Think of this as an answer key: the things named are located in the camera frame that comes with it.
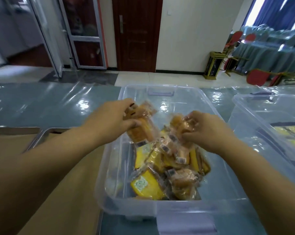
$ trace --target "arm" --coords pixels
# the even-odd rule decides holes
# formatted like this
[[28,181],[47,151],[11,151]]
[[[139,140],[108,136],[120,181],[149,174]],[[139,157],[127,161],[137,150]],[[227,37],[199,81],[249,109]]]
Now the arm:
[[295,234],[295,184],[234,135],[218,116],[198,111],[184,139],[220,155],[238,177],[268,234]]
[[16,234],[84,156],[138,126],[136,120],[123,121],[132,103],[107,102],[82,126],[0,165],[0,234]]

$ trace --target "hand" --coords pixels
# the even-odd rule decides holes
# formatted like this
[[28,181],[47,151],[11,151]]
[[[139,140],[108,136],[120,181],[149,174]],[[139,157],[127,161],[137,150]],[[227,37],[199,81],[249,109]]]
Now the hand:
[[141,125],[138,120],[123,120],[124,112],[133,103],[130,98],[106,102],[90,114],[81,128],[90,132],[97,146],[110,143],[127,130]]
[[193,119],[196,122],[196,129],[193,133],[184,133],[182,138],[208,152],[220,155],[227,145],[238,140],[233,131],[217,115],[193,111],[185,118]]

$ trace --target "black baseboard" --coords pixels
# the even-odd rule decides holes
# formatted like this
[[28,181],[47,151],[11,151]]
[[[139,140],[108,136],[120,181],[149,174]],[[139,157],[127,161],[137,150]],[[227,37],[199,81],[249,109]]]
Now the black baseboard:
[[108,67],[107,70],[109,70],[109,71],[118,71],[117,68],[111,68],[111,67]]
[[156,70],[156,73],[172,73],[172,74],[188,74],[188,75],[204,75],[204,72],[188,72],[188,71],[172,71],[172,70]]

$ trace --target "clear plastic bin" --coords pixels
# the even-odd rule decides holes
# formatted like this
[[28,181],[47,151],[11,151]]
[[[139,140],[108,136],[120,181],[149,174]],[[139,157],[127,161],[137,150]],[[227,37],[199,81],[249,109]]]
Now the clear plastic bin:
[[292,136],[286,137],[274,128],[295,125],[295,95],[236,95],[233,102],[236,106],[228,124],[236,136],[295,183],[295,146],[289,140]]
[[[203,91],[196,88],[133,85],[121,89],[119,99],[125,98],[132,98],[138,104],[144,100],[152,102],[159,110],[153,116],[153,121],[159,128],[169,123],[171,113],[186,115],[193,110],[199,110],[220,116]],[[211,172],[198,188],[202,198],[200,201],[135,199],[135,194],[127,181],[133,172],[133,158],[127,134],[106,145],[95,187],[95,197],[104,211],[128,217],[155,217],[163,211],[218,214],[254,211],[241,185],[235,186],[232,183],[236,176],[229,174],[231,169],[216,154],[208,153]]]

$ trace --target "red door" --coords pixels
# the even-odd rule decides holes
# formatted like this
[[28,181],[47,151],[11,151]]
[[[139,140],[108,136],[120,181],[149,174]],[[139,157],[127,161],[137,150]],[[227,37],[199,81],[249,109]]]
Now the red door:
[[113,0],[118,70],[155,72],[163,0]]

